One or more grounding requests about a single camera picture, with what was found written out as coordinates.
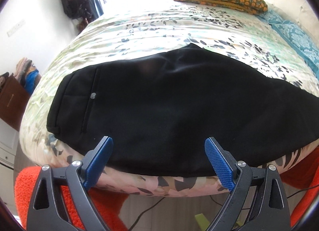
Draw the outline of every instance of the floral bedspread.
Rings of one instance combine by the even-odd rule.
[[[195,43],[246,63],[267,77],[286,80],[319,96],[319,82],[304,60],[270,25],[255,16],[171,0],[147,7],[105,14],[88,25],[51,63],[29,100],[21,124],[21,147],[31,160],[39,165],[61,167],[83,158],[47,132],[46,121],[63,77],[92,64],[139,58]],[[316,140],[271,163],[284,172],[318,144]],[[109,167],[105,167],[97,186],[130,194],[173,197],[227,191],[216,176],[142,176]]]

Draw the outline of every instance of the white headboard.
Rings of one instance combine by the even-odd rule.
[[[285,20],[297,23],[319,47],[319,20],[306,0],[265,0]]]

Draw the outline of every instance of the white cabinet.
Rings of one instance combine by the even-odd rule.
[[[0,163],[13,168],[14,155],[0,148]]]
[[[0,149],[15,156],[18,146],[19,132],[0,119]]]
[[[14,202],[13,170],[0,164],[0,197],[12,214],[17,215]]]

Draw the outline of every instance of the wall outlet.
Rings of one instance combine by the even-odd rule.
[[[22,19],[20,22],[18,22],[15,26],[13,26],[8,32],[8,37],[12,36],[18,29],[20,29],[23,25],[26,24],[26,21]]]

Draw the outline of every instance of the blue cloth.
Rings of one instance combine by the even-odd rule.
[[[34,81],[36,77],[38,76],[38,74],[39,74],[39,71],[36,69],[27,75],[26,84],[24,88],[30,95],[32,95],[34,91]]]
[[[267,12],[258,15],[258,18],[270,25],[284,22],[284,19],[281,18],[279,14],[270,9]]]
[[[319,79],[319,49],[312,39],[295,23],[284,20],[276,12],[268,10],[257,16],[272,28],[300,55]]]

